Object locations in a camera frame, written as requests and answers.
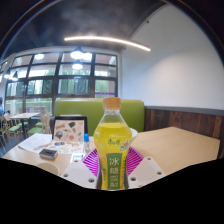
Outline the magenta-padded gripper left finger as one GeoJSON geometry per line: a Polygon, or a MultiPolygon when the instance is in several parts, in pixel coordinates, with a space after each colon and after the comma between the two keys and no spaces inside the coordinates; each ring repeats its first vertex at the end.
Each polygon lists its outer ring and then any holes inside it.
{"type": "Polygon", "coordinates": [[[100,165],[97,150],[88,154],[74,153],[61,177],[84,188],[96,189],[100,165]]]}

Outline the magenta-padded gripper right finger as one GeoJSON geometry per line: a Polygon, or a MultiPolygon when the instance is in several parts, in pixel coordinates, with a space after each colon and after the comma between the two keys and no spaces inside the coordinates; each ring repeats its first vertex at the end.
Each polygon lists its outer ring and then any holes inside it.
{"type": "Polygon", "coordinates": [[[162,168],[151,156],[144,157],[133,147],[129,148],[126,160],[127,189],[143,187],[165,176],[162,168]]]}

